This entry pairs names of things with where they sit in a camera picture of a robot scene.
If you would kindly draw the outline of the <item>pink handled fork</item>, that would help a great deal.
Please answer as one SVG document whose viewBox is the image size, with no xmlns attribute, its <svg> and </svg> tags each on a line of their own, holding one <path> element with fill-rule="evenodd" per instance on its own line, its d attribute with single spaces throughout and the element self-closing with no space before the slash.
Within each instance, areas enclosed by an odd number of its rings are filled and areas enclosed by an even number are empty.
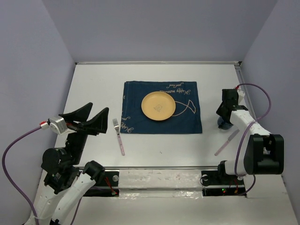
<svg viewBox="0 0 300 225">
<path fill-rule="evenodd" d="M 122 139 L 120 136 L 120 127 L 119 127 L 118 121 L 117 121 L 117 119 L 113 119 L 112 122 L 113 122 L 114 129 L 116 131 L 116 134 L 117 134 L 117 139 L 118 139 L 121 154 L 122 154 L 122 156 L 125 156 L 125 151 L 124 151 Z"/>
</svg>

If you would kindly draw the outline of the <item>dark blue cup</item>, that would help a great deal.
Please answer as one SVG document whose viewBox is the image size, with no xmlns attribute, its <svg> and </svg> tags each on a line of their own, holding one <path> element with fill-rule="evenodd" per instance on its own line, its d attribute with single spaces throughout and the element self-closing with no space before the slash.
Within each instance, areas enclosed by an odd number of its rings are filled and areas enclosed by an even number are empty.
<svg viewBox="0 0 300 225">
<path fill-rule="evenodd" d="M 219 129 L 222 130 L 229 130 L 231 127 L 233 127 L 233 124 L 230 122 L 229 118 L 224 118 L 219 116 L 217 120 L 217 125 Z"/>
</svg>

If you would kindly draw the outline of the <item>pink handled knife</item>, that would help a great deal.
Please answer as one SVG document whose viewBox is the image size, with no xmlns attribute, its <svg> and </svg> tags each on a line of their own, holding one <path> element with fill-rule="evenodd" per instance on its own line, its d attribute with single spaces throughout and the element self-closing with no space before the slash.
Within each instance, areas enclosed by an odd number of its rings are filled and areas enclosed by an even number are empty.
<svg viewBox="0 0 300 225">
<path fill-rule="evenodd" d="M 214 154 L 214 156 L 218 156 L 223 149 L 226 148 L 226 146 L 231 142 L 231 140 L 239 133 L 239 130 L 235 130 L 227 139 L 227 141 L 216 151 L 216 153 Z"/>
</svg>

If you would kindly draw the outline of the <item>blue fish placemat cloth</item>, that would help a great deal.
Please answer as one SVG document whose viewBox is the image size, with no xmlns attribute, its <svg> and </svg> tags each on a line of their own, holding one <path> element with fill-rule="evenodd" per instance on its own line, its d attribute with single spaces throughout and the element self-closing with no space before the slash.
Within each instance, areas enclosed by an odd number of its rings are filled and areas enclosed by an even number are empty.
<svg viewBox="0 0 300 225">
<path fill-rule="evenodd" d="M 142 112 L 142 100 L 155 91 L 167 93 L 174 99 L 176 109 L 171 118 L 155 121 Z M 197 82 L 126 81 L 120 131 L 125 134 L 201 134 L 203 129 Z"/>
</svg>

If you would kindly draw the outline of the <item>yellow plate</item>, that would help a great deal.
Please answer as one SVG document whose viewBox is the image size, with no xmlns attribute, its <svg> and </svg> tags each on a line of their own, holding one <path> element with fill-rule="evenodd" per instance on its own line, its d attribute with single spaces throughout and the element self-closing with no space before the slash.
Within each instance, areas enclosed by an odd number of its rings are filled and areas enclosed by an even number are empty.
<svg viewBox="0 0 300 225">
<path fill-rule="evenodd" d="M 171 95 L 155 91 L 143 98 L 141 109 L 147 118 L 155 121 L 163 121 L 172 117 L 176 109 L 176 103 Z"/>
</svg>

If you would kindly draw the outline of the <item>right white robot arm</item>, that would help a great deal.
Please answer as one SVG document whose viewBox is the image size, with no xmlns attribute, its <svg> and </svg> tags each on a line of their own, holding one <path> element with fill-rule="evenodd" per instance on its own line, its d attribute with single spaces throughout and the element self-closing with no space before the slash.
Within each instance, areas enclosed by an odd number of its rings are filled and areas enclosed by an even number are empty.
<svg viewBox="0 0 300 225">
<path fill-rule="evenodd" d="M 264 129 L 240 104 L 243 98 L 240 89 L 223 89 L 222 102 L 216 111 L 221 119 L 219 128 L 231 125 L 243 133 L 236 159 L 218 165 L 216 179 L 222 184 L 228 183 L 233 175 L 281 174 L 284 170 L 283 137 Z"/>
</svg>

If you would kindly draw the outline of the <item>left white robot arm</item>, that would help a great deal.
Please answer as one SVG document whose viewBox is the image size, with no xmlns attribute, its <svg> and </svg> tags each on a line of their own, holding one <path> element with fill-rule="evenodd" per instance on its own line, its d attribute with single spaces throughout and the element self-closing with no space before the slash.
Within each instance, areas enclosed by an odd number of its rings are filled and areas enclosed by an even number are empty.
<svg viewBox="0 0 300 225">
<path fill-rule="evenodd" d="M 109 109 L 106 107 L 89 119 L 93 104 L 66 114 L 49 118 L 40 124 L 58 135 L 67 134 L 64 147 L 49 148 L 42 156 L 41 168 L 46 172 L 44 185 L 28 225 L 61 225 L 68 213 L 94 185 L 103 182 L 105 168 L 92 160 L 79 171 L 84 146 L 89 135 L 105 134 L 108 128 Z"/>
</svg>

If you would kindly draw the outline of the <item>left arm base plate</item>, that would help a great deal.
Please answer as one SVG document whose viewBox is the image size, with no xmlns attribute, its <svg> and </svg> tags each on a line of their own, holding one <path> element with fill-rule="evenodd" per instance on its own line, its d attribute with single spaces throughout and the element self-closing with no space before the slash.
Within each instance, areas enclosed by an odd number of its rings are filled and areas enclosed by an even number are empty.
<svg viewBox="0 0 300 225">
<path fill-rule="evenodd" d="M 84 197 L 118 197 L 119 196 L 119 175 L 118 170 L 106 170 L 103 178 L 97 178 L 94 184 Z"/>
</svg>

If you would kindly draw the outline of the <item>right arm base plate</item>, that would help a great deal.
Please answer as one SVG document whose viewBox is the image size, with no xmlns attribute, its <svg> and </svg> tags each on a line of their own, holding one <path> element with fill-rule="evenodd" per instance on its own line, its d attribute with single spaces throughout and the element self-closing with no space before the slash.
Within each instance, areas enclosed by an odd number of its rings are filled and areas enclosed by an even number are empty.
<svg viewBox="0 0 300 225">
<path fill-rule="evenodd" d="M 224 165 L 219 165 L 216 170 L 201 171 L 200 184 L 204 197 L 246 195 L 244 181 L 238 180 L 236 175 L 226 174 Z"/>
</svg>

